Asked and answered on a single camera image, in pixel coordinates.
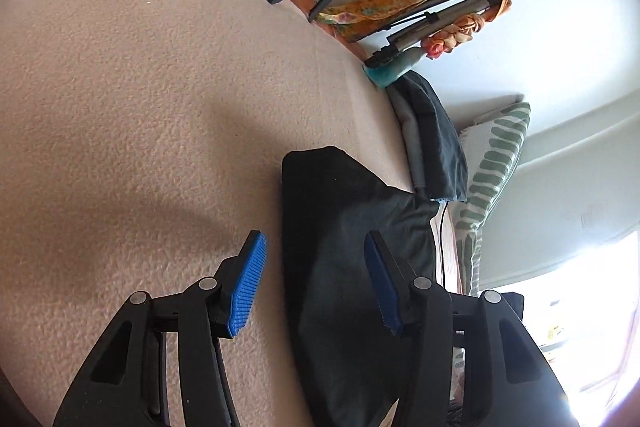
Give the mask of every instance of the cushion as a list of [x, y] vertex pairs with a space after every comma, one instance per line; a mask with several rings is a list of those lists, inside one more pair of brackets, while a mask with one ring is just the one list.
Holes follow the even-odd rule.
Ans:
[[386, 92], [402, 126], [416, 192], [434, 201], [465, 201], [465, 155], [431, 84], [409, 71]]
[[314, 425], [378, 427], [406, 384], [410, 339], [384, 325], [364, 260], [380, 230], [391, 252], [433, 279], [438, 204], [388, 187], [345, 152], [282, 163], [282, 260], [294, 361]]
[[478, 294], [482, 226], [513, 174], [527, 136], [531, 108], [514, 103], [476, 119], [460, 134], [468, 166], [465, 203], [452, 203], [463, 292]]

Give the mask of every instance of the metal bolt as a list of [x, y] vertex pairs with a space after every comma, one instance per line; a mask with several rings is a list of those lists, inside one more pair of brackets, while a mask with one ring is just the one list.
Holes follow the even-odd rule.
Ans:
[[491, 302], [491, 304], [497, 304], [502, 300], [502, 296], [495, 290], [489, 290], [484, 292], [484, 300]]
[[201, 290], [212, 290], [216, 286], [218, 286], [218, 281], [213, 279], [213, 277], [205, 277], [198, 283]]
[[146, 301], [146, 293], [135, 292], [129, 297], [129, 301], [131, 301], [131, 304], [142, 304]]
[[416, 277], [414, 279], [414, 286], [418, 290], [428, 290], [431, 288], [431, 281], [427, 277]]

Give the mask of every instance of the window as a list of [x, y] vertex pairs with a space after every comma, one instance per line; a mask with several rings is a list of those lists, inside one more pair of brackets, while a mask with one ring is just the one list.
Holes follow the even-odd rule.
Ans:
[[580, 425], [600, 425], [640, 377], [638, 232], [498, 290], [525, 296], [524, 325]]

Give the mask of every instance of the green striped pillow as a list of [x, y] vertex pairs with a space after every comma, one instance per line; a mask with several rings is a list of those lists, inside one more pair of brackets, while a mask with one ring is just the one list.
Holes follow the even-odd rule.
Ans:
[[460, 143], [468, 166], [465, 203], [451, 203], [463, 290], [478, 294], [482, 226], [513, 174], [527, 136], [531, 107], [526, 102], [489, 113], [467, 127]]

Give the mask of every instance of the power cord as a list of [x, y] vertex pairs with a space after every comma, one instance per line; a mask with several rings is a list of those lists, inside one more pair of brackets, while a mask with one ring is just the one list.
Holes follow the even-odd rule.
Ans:
[[447, 289], [447, 282], [444, 275], [444, 248], [442, 247], [442, 225], [444, 223], [444, 215], [447, 213], [447, 207], [449, 206], [449, 201], [444, 204], [444, 210], [442, 211], [442, 216], [440, 216], [440, 233], [439, 233], [439, 242], [440, 242], [440, 273], [442, 275], [442, 287]]

